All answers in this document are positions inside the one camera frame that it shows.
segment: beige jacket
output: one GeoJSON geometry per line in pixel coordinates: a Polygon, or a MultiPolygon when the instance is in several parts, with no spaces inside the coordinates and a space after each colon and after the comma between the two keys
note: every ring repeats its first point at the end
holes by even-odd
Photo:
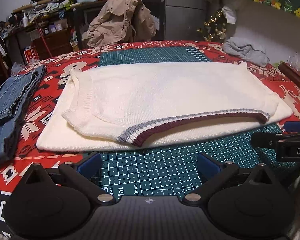
{"type": "Polygon", "coordinates": [[[154,20],[142,0],[108,0],[82,38],[89,39],[88,46],[101,47],[149,41],[155,34],[154,20]]]}

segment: refrigerator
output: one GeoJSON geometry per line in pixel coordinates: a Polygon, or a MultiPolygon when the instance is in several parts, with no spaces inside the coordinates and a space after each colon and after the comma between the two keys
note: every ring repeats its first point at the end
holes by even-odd
{"type": "Polygon", "coordinates": [[[205,0],[166,0],[165,40],[201,40],[206,17],[205,0]]]}

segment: metal screw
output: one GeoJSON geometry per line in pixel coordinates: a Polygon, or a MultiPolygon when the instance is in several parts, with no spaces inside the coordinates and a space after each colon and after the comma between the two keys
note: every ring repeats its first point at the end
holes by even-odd
{"type": "Polygon", "coordinates": [[[185,198],[188,201],[197,202],[198,200],[200,200],[201,196],[196,193],[190,193],[190,194],[186,195],[185,198]]]}
{"type": "Polygon", "coordinates": [[[109,202],[113,199],[113,196],[110,194],[101,194],[97,197],[97,199],[101,202],[109,202]]]}

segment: blue gripper pad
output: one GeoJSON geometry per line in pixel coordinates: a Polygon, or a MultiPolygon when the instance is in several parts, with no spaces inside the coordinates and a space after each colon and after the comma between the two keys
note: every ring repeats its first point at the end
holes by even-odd
{"type": "Polygon", "coordinates": [[[283,125],[283,128],[287,132],[300,132],[300,121],[285,122],[284,125],[283,125]]]}
{"type": "Polygon", "coordinates": [[[199,153],[197,157],[197,169],[206,178],[211,179],[223,169],[223,164],[213,160],[204,153],[199,153]]]}
{"type": "Polygon", "coordinates": [[[96,173],[99,172],[102,166],[102,158],[100,153],[91,153],[87,159],[83,159],[82,162],[77,166],[77,172],[80,173],[85,178],[89,179],[94,177],[96,173]]]}

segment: cardboard box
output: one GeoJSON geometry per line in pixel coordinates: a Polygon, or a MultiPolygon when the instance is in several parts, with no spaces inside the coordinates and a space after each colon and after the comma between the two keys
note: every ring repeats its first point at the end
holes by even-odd
{"type": "Polygon", "coordinates": [[[29,46],[28,48],[25,49],[23,53],[25,54],[27,64],[39,60],[38,52],[34,46],[33,47],[29,46]]]}

